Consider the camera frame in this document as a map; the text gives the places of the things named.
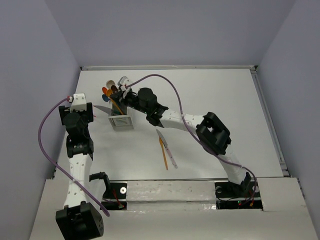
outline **yellow pencil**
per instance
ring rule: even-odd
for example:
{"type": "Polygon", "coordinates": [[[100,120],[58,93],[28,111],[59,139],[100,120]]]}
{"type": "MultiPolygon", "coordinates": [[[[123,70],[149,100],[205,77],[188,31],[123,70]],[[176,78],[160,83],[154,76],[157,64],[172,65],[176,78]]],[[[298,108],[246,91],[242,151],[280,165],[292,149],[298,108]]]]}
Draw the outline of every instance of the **yellow pencil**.
{"type": "Polygon", "coordinates": [[[162,148],[162,154],[163,154],[165,168],[168,170],[168,164],[167,164],[167,159],[166,159],[166,154],[165,154],[165,149],[164,149],[164,143],[162,142],[160,137],[159,137],[159,143],[160,143],[161,148],[162,148]]]}

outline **knife blade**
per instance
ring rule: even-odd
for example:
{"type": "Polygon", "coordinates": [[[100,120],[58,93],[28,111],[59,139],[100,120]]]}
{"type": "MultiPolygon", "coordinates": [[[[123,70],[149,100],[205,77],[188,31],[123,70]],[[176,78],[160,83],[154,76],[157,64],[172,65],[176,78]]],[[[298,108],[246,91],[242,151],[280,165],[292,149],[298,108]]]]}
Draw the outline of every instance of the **knife blade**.
{"type": "Polygon", "coordinates": [[[112,109],[106,106],[101,106],[101,105],[94,105],[95,108],[101,110],[102,112],[112,115],[112,109]]]}
{"type": "Polygon", "coordinates": [[[159,135],[159,137],[161,138],[161,141],[162,141],[162,143],[163,143],[163,145],[164,145],[164,148],[165,148],[166,152],[168,153],[168,155],[169,155],[169,157],[170,157],[170,160],[171,160],[172,165],[177,169],[177,168],[178,168],[178,165],[177,165],[177,163],[176,163],[176,161],[175,161],[175,159],[174,159],[174,156],[172,156],[172,154],[171,154],[171,152],[170,152],[170,150],[169,150],[169,147],[168,147],[168,144],[167,144],[167,141],[166,141],[165,137],[162,135],[162,133],[161,133],[158,129],[156,129],[156,133],[157,133],[157,134],[159,135]]]}

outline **purple cable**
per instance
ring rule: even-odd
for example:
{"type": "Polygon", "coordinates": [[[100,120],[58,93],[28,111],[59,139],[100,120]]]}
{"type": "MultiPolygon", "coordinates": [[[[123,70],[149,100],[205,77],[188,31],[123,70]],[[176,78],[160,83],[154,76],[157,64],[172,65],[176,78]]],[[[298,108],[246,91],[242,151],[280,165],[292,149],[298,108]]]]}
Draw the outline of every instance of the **purple cable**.
{"type": "Polygon", "coordinates": [[[174,84],[168,79],[166,78],[165,76],[162,76],[160,74],[150,74],[150,75],[147,75],[147,76],[144,76],[143,78],[139,79],[138,81],[135,81],[134,83],[130,84],[130,85],[126,85],[125,87],[126,88],[129,88],[129,87],[132,87],[138,83],[140,83],[141,81],[147,79],[147,78],[150,78],[150,77],[159,77],[159,78],[162,78],[164,80],[166,80],[170,85],[171,87],[173,88],[175,94],[176,94],[176,97],[178,98],[178,102],[179,102],[179,108],[180,108],[180,113],[181,113],[181,118],[182,118],[182,121],[183,121],[183,124],[185,126],[185,128],[188,130],[188,132],[191,134],[191,136],[208,152],[210,153],[211,155],[215,156],[217,159],[219,159],[221,162],[225,163],[225,164],[229,164],[229,165],[232,165],[232,166],[236,166],[236,167],[239,167],[239,168],[242,168],[242,169],[245,169],[247,170],[253,177],[254,179],[254,188],[253,188],[253,193],[251,194],[251,196],[249,197],[249,199],[247,199],[243,204],[246,204],[248,203],[251,199],[254,198],[255,196],[255,193],[256,193],[256,189],[257,189],[257,178],[255,176],[255,174],[250,170],[248,169],[247,167],[245,166],[242,166],[241,164],[237,164],[237,163],[234,163],[234,162],[228,162],[226,160],[224,160],[223,158],[221,158],[219,155],[217,155],[214,151],[212,151],[209,147],[207,147],[204,143],[202,143],[197,137],[196,135],[194,135],[194,133],[192,132],[192,130],[190,129],[190,127],[188,126],[186,120],[185,120],[185,116],[184,116],[184,112],[183,112],[183,109],[182,109],[182,103],[181,103],[181,99],[180,99],[180,96],[179,96],[179,93],[176,89],[176,87],[174,86],[174,84]]]}
{"type": "Polygon", "coordinates": [[[69,101],[69,97],[61,100],[60,102],[58,102],[53,108],[51,108],[51,110],[44,116],[43,120],[40,123],[39,126],[39,130],[38,130],[38,142],[39,142],[39,146],[40,149],[43,153],[43,155],[46,157],[46,159],[49,160],[50,163],[52,163],[57,169],[59,169],[61,172],[63,172],[71,181],[73,181],[75,184],[78,185],[79,188],[81,188],[85,194],[87,194],[93,201],[95,201],[96,204],[98,204],[101,208],[101,210],[103,211],[103,213],[107,216],[110,217],[110,213],[108,212],[108,210],[102,205],[102,203],[95,198],[95,196],[93,196],[84,186],[81,185],[80,182],[78,182],[77,180],[75,180],[66,170],[64,170],[62,167],[60,167],[45,151],[44,146],[42,145],[42,141],[41,141],[41,131],[42,131],[42,127],[44,126],[45,121],[47,120],[47,118],[49,117],[49,115],[63,102],[65,101],[69,101]]]}

